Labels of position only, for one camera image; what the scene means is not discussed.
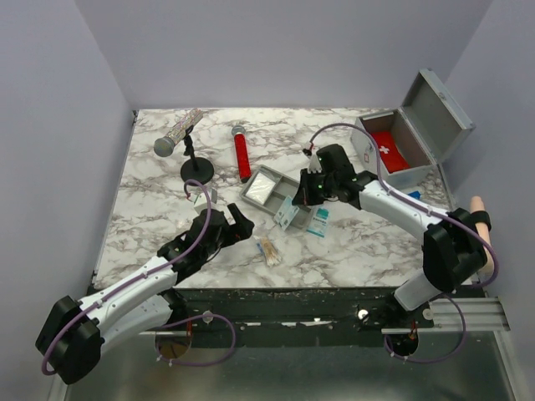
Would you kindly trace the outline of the teal gauze dressing packet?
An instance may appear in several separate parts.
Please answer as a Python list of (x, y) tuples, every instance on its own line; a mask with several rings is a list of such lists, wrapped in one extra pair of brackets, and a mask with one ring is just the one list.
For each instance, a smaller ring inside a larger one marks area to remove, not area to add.
[(313, 210), (306, 232), (317, 237), (325, 238), (328, 224), (329, 210), (318, 206)]

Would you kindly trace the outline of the cotton swab pack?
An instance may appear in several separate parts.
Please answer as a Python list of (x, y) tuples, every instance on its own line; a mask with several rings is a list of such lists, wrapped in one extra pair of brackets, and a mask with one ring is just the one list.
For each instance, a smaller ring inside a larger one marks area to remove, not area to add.
[(281, 256), (269, 238), (266, 236), (255, 236), (254, 239), (258, 250), (263, 255), (268, 266), (276, 266), (281, 262)]

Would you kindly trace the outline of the red first aid pouch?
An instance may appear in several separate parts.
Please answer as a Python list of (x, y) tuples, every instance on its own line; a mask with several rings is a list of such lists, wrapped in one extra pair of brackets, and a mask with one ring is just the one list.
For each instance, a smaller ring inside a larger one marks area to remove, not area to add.
[(408, 170), (409, 164), (397, 148), (390, 131), (378, 131), (371, 134), (380, 151), (380, 157), (389, 173)]

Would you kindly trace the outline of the blue white bandage packets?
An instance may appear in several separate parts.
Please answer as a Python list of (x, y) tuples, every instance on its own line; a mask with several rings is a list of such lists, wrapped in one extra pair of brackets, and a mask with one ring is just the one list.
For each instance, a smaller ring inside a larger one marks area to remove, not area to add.
[(291, 225), (295, 216), (298, 214), (298, 211), (298, 206), (293, 204), (293, 198), (287, 195), (276, 212), (274, 221), (283, 231), (286, 231)]

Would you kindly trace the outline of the white gauze pack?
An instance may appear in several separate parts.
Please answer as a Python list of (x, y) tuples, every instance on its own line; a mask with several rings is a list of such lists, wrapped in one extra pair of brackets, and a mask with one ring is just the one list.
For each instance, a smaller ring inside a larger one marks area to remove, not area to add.
[(248, 199), (257, 202), (258, 204), (264, 205), (275, 185), (276, 181), (270, 176), (262, 172), (258, 172), (255, 175), (255, 178), (252, 179), (245, 196)]

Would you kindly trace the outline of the grey plastic tray insert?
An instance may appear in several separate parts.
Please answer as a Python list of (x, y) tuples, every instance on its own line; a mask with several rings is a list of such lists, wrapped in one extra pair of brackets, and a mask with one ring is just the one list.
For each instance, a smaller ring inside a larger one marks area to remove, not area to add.
[[(258, 172), (262, 172), (276, 181), (276, 185), (264, 205), (258, 204), (257, 202), (250, 200), (245, 196), (252, 179), (255, 178), (255, 175)], [(257, 207), (260, 211), (264, 211), (274, 218), (286, 196), (289, 195), (293, 198), (297, 194), (298, 186), (299, 183), (291, 177), (284, 175), (266, 165), (260, 165), (252, 173), (252, 177), (248, 180), (248, 182), (243, 185), (240, 191), (240, 198), (249, 205)]]

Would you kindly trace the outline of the grey metal case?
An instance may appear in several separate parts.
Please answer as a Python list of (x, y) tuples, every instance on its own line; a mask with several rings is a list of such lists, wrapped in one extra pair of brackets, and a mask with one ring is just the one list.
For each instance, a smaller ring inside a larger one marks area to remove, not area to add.
[(364, 169), (373, 173), (377, 171), (375, 148), (360, 131), (391, 132), (410, 168), (389, 173), (381, 160), (381, 174), (388, 184), (400, 190), (419, 185), (475, 129), (432, 69), (419, 71), (401, 106), (362, 115), (355, 124), (359, 128), (352, 132), (352, 146)]

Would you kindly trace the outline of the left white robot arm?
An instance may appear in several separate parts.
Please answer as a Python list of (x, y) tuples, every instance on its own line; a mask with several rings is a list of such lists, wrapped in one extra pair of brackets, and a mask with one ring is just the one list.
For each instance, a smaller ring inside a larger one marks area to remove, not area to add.
[(43, 356), (43, 374), (76, 383), (125, 339), (149, 328), (179, 328), (186, 311), (173, 287), (200, 271), (221, 249), (252, 236), (254, 223), (236, 205), (227, 209), (233, 223), (223, 212), (205, 209), (188, 231), (126, 278), (79, 300), (65, 296), (56, 301), (35, 343)]

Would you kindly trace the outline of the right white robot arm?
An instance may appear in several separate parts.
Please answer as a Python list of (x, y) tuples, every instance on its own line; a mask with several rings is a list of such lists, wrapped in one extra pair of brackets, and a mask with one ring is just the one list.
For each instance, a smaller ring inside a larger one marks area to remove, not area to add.
[(395, 300), (385, 305), (385, 319), (394, 327), (405, 326), (416, 308), (453, 292), (488, 262), (485, 240), (470, 212), (434, 208), (374, 173), (357, 173), (341, 145), (328, 145), (312, 155), (309, 166), (300, 170), (293, 204), (319, 206), (330, 199), (382, 217), (421, 244), (422, 271), (395, 289)]

